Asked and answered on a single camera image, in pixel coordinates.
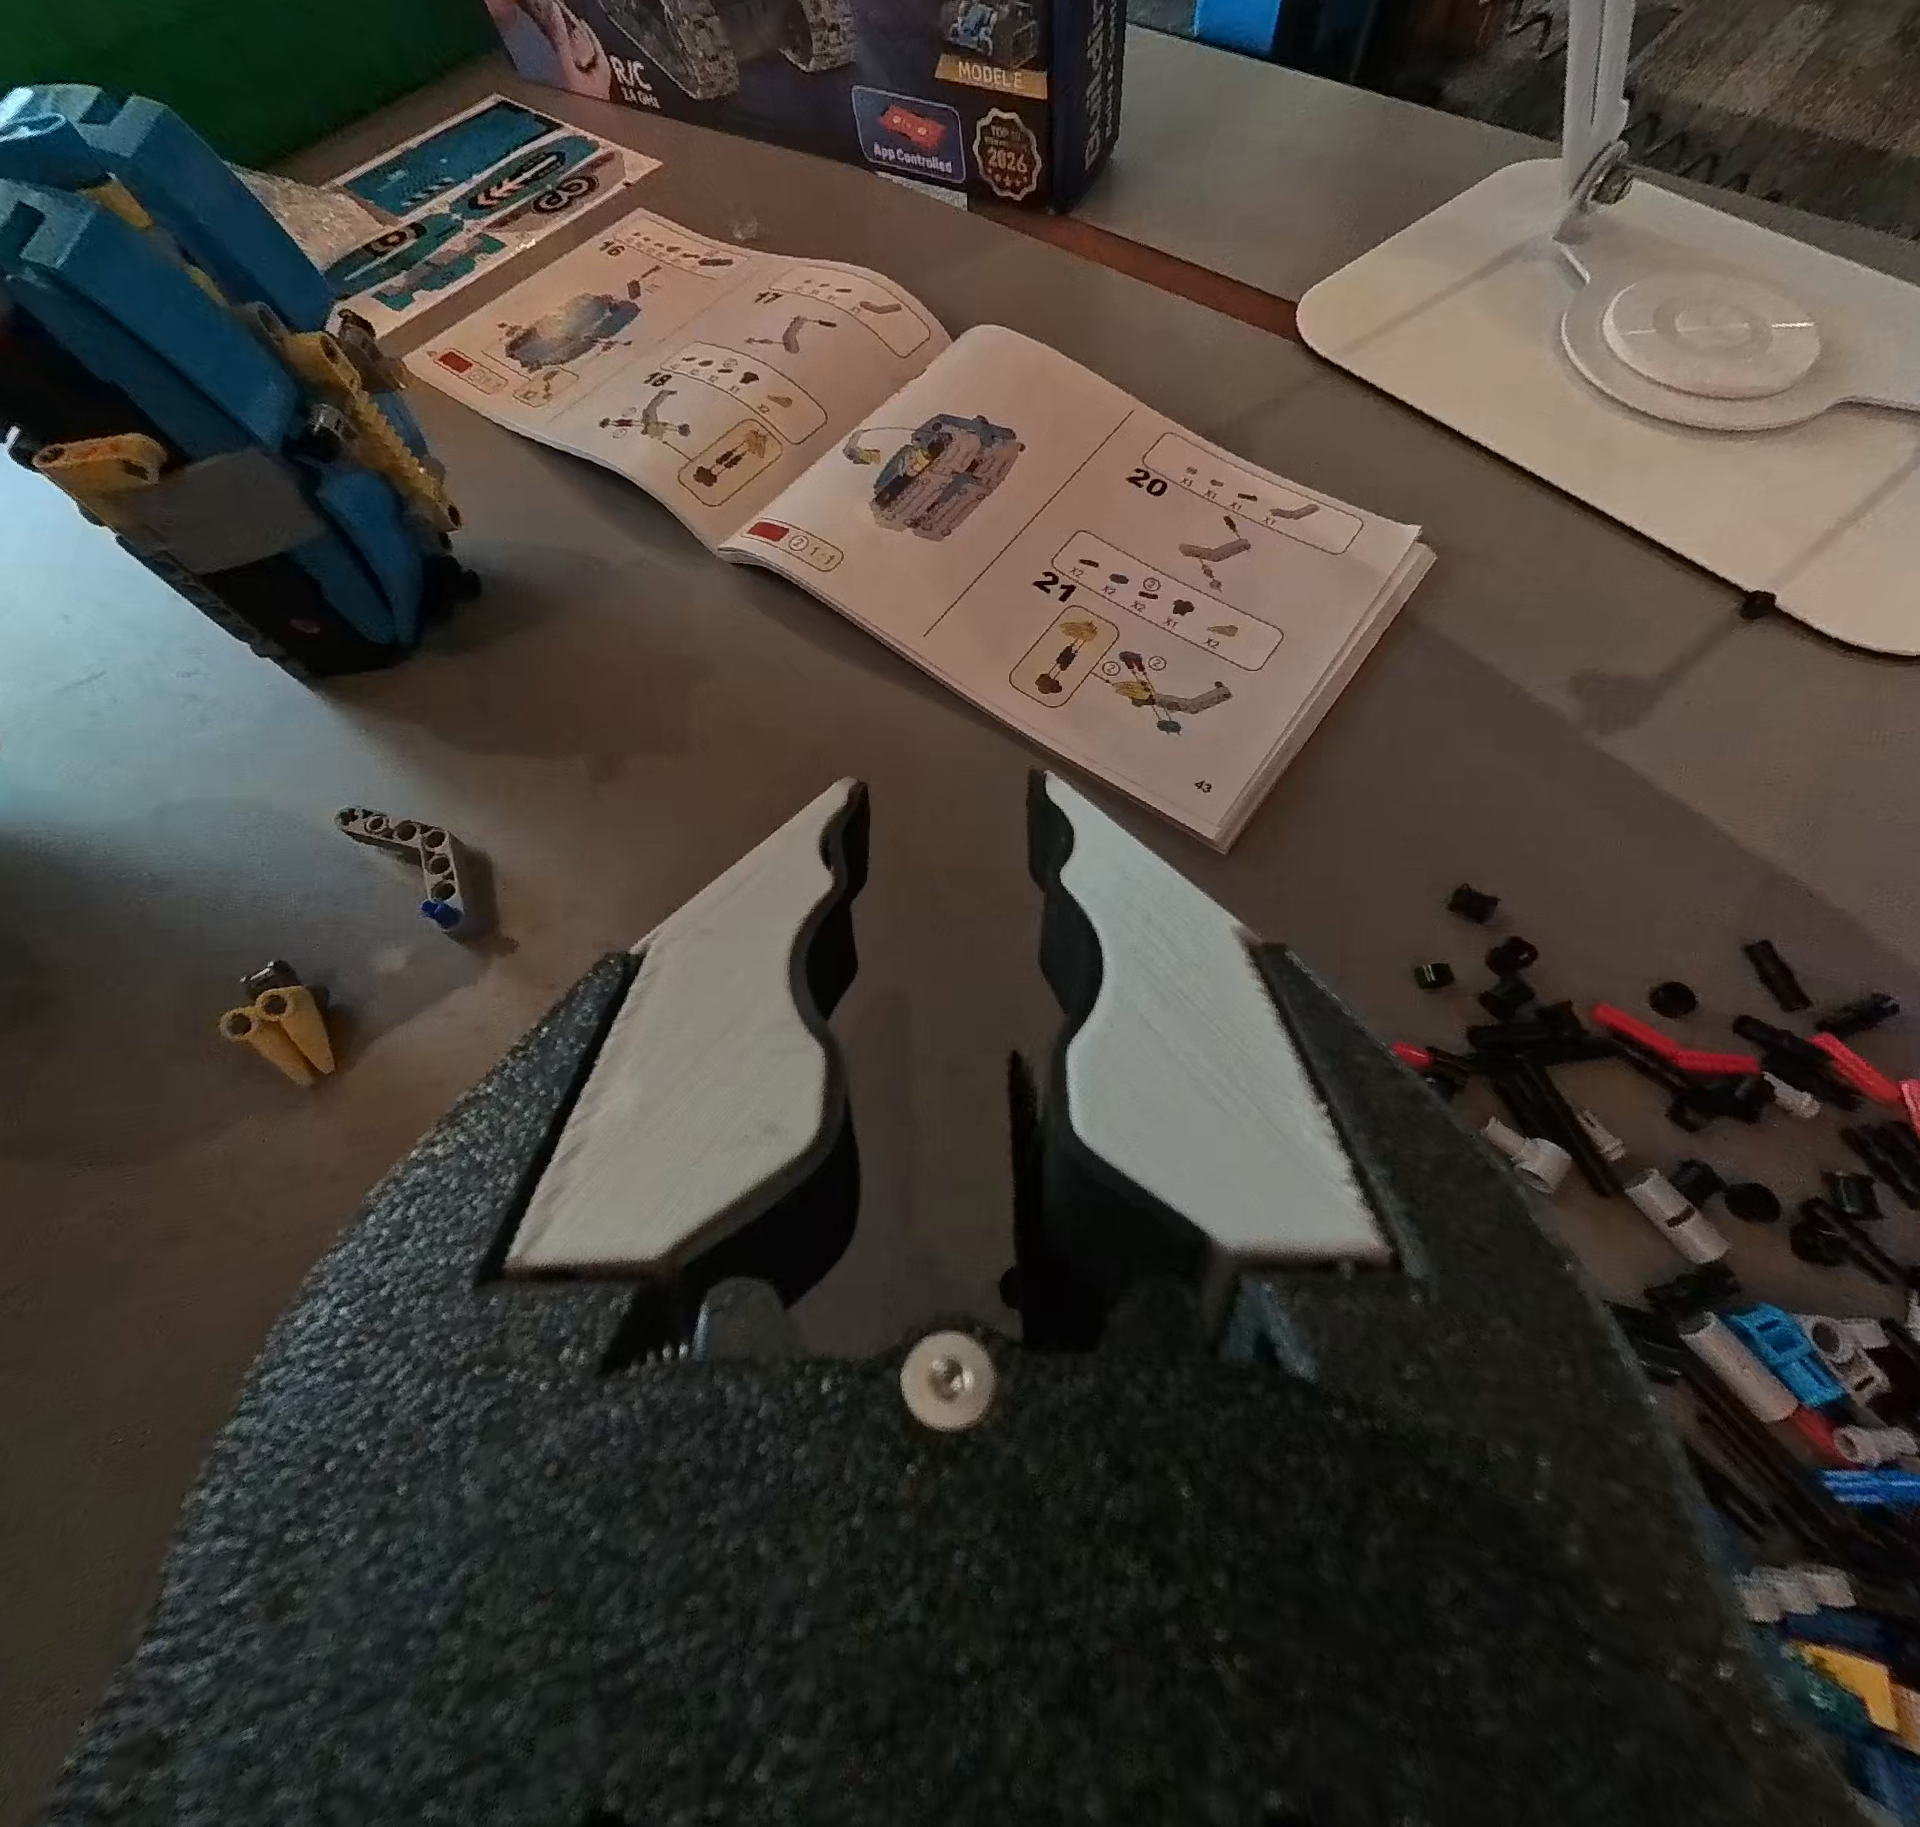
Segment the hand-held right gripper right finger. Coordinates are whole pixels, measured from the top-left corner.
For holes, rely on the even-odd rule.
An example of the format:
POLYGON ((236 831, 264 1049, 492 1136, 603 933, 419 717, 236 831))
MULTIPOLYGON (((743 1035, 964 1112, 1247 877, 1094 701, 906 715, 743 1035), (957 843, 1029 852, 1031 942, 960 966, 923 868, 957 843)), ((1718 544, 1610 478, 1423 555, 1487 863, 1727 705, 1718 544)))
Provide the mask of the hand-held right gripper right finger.
POLYGON ((1395 1245, 1253 933, 1049 771, 1025 781, 1060 1010, 1043 1225, 1084 1276, 1384 1267, 1395 1245))

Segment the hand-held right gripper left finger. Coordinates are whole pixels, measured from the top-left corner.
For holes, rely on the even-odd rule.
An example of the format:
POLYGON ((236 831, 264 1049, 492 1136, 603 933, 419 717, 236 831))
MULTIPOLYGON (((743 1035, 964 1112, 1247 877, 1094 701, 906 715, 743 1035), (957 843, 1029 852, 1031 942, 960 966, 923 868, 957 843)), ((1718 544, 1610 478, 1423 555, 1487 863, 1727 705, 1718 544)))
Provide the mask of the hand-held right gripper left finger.
POLYGON ((818 1281, 856 1150, 830 1018, 856 973, 867 788, 824 788, 655 925, 534 1165, 522 1281, 818 1281))

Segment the grey angled beam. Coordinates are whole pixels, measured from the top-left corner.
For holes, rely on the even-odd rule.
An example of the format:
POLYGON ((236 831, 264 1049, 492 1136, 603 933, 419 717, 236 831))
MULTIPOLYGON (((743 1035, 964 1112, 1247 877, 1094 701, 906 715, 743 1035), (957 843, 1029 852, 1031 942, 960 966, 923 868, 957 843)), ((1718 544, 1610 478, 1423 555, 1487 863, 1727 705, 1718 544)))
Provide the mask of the grey angled beam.
POLYGON ((488 873, 480 857, 445 827, 364 806, 338 808, 333 827, 419 880, 419 918, 439 935, 461 944, 492 938, 496 918, 488 873))

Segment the grey blue brick robot model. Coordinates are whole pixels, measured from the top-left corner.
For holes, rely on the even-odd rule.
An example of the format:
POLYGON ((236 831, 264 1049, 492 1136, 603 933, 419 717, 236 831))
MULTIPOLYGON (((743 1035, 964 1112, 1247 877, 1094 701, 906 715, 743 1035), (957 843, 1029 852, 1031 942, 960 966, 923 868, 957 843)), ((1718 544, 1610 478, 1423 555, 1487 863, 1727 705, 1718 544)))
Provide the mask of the grey blue brick robot model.
POLYGON ((2 324, 5 454, 256 655, 385 667, 477 596, 372 328, 163 102, 3 92, 2 324))

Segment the pile of small brick pieces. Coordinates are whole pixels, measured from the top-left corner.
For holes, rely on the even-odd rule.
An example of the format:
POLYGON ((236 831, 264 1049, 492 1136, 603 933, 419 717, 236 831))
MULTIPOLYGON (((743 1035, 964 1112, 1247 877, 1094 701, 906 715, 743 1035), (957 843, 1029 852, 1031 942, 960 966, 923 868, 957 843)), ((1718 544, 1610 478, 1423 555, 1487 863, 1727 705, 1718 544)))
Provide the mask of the pile of small brick pieces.
POLYGON ((1916 1823, 1916 1009, 1815 1004, 1768 938, 1569 964, 1446 891, 1395 1058, 1557 1209, 1681 1433, 1735 1591, 1871 1813, 1916 1823))

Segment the instruction booklet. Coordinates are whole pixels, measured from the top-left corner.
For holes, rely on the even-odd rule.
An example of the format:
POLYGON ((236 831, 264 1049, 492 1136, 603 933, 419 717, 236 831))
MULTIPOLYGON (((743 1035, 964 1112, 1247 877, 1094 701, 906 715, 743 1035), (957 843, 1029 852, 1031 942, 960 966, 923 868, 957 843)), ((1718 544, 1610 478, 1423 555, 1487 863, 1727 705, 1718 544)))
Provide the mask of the instruction booklet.
POLYGON ((647 210, 403 362, 1218 852, 1434 565, 1021 332, 647 210))

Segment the white folding stand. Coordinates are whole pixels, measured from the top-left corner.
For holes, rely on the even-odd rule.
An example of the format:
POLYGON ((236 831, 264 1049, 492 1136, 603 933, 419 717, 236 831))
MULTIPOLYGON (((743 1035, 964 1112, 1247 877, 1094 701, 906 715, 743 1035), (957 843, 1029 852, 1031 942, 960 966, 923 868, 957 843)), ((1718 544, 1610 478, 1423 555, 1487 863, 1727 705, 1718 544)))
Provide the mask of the white folding stand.
POLYGON ((1864 653, 1917 653, 1917 291, 1635 175, 1636 0, 1571 0, 1559 159, 1321 278, 1321 360, 1864 653))

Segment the sticker sheet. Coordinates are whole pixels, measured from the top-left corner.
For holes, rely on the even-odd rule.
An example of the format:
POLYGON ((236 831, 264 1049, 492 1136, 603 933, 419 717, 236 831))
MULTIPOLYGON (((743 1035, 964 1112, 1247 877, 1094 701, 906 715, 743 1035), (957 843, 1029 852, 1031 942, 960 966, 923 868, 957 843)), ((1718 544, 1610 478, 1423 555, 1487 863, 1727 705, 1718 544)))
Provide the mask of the sticker sheet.
POLYGON ((341 314, 387 341, 658 167, 649 153, 492 93, 323 184, 364 215, 323 259, 323 275, 341 314))

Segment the dark blue robot kit box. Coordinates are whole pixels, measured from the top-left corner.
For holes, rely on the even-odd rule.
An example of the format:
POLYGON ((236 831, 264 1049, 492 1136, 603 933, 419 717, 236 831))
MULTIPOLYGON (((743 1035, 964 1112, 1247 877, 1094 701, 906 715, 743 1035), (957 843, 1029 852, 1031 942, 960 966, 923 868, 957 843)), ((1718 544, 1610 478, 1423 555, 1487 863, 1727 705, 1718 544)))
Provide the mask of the dark blue robot kit box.
POLYGON ((1120 128, 1127 0, 482 0, 548 87, 1062 213, 1120 128))

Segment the green plastic bin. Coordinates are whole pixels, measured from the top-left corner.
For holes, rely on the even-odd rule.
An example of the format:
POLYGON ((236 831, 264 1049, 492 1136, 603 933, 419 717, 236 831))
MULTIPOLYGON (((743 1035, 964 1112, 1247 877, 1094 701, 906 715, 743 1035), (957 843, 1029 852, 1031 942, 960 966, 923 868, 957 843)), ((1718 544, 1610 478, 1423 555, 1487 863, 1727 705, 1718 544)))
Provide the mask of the green plastic bin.
POLYGON ((496 51, 482 0, 2 0, 2 87, 147 93, 276 163, 496 51))

